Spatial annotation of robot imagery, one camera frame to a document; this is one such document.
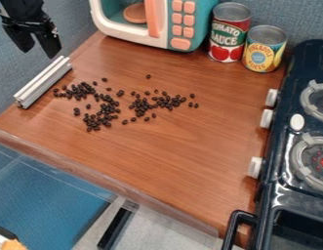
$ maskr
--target microwave button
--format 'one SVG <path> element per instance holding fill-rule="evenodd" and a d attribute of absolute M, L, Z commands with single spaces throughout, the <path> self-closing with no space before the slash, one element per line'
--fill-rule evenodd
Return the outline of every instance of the microwave button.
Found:
<path fill-rule="evenodd" d="M 182 27 L 180 25 L 173 26 L 173 35 L 182 35 Z"/>
<path fill-rule="evenodd" d="M 187 39 L 173 38 L 171 41 L 171 45 L 175 49 L 187 51 L 191 46 L 191 42 Z"/>
<path fill-rule="evenodd" d="M 194 36 L 194 29 L 192 27 L 185 27 L 183 34 L 186 38 L 192 38 Z"/>
<path fill-rule="evenodd" d="M 196 4 L 191 1 L 187 1 L 184 3 L 184 12 L 188 14 L 193 14 L 196 10 Z"/>
<path fill-rule="evenodd" d="M 172 20 L 173 20 L 173 23 L 181 24 L 182 23 L 182 15 L 179 13 L 173 13 Z"/>
<path fill-rule="evenodd" d="M 194 16 L 193 15 L 185 15 L 184 16 L 184 24 L 186 26 L 193 26 L 194 25 Z"/>
<path fill-rule="evenodd" d="M 175 1 L 173 1 L 172 6 L 173 6 L 173 11 L 181 12 L 183 3 L 182 3 L 182 1 L 175 0 Z"/>

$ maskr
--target white knob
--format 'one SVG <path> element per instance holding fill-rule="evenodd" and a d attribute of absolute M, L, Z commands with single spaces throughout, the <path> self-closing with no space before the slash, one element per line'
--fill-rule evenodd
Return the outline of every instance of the white knob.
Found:
<path fill-rule="evenodd" d="M 294 131 L 300 131 L 304 126 L 304 118 L 302 115 L 296 113 L 290 120 L 290 126 Z"/>
<path fill-rule="evenodd" d="M 248 176 L 257 179 L 259 177 L 260 171 L 262 168 L 262 158 L 260 157 L 252 157 L 250 161 Z"/>
<path fill-rule="evenodd" d="M 278 90 L 269 89 L 265 99 L 265 105 L 274 107 L 278 97 Z"/>
<path fill-rule="evenodd" d="M 271 109 L 265 109 L 262 113 L 261 128 L 268 129 L 272 122 L 272 116 L 273 116 L 273 110 Z"/>

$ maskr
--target can label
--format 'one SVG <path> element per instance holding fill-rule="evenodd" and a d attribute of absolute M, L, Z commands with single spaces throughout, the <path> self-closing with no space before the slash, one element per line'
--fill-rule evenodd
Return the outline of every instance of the can label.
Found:
<path fill-rule="evenodd" d="M 209 56 L 223 63 L 241 60 L 249 23 L 250 20 L 231 22 L 214 19 L 212 22 Z"/>
<path fill-rule="evenodd" d="M 220 22 L 213 21 L 211 39 L 220 46 L 233 47 L 244 43 L 246 32 L 241 28 Z"/>
<path fill-rule="evenodd" d="M 242 63 L 255 72 L 271 72 L 280 65 L 286 42 L 274 46 L 247 40 Z"/>

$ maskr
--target toy stove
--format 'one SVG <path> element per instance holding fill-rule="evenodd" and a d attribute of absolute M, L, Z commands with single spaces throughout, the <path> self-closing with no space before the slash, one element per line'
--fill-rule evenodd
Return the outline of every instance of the toy stove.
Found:
<path fill-rule="evenodd" d="M 265 104 L 274 107 L 262 115 L 265 157 L 253 157 L 249 170 L 259 179 L 256 213 L 233 212 L 222 249 L 231 249 L 239 224 L 252 227 L 247 249 L 323 249 L 323 40 L 295 48 Z"/>

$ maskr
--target wooden countertop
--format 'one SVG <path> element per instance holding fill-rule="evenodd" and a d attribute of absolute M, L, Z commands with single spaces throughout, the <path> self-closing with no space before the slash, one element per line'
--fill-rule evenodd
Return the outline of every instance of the wooden countertop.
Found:
<path fill-rule="evenodd" d="M 248 164 L 262 155 L 267 132 L 258 124 L 264 99 L 269 88 L 280 85 L 283 68 L 259 74 L 241 62 L 212 62 L 203 49 L 182 54 L 99 32 L 73 53 L 72 64 L 57 87 L 97 80 L 99 92 L 106 93 L 107 86 L 112 95 L 126 91 L 113 127 L 87 133 L 72 110 L 78 106 L 83 114 L 86 104 L 96 107 L 94 98 L 56 99 L 49 91 L 30 109 L 13 104 L 0 116 L 1 143 L 183 221 L 201 221 L 221 237 L 233 210 L 254 210 L 257 183 L 246 176 Z M 154 89 L 195 93 L 200 107 L 157 109 L 156 119 L 123 126 L 133 116 L 129 93 Z"/>

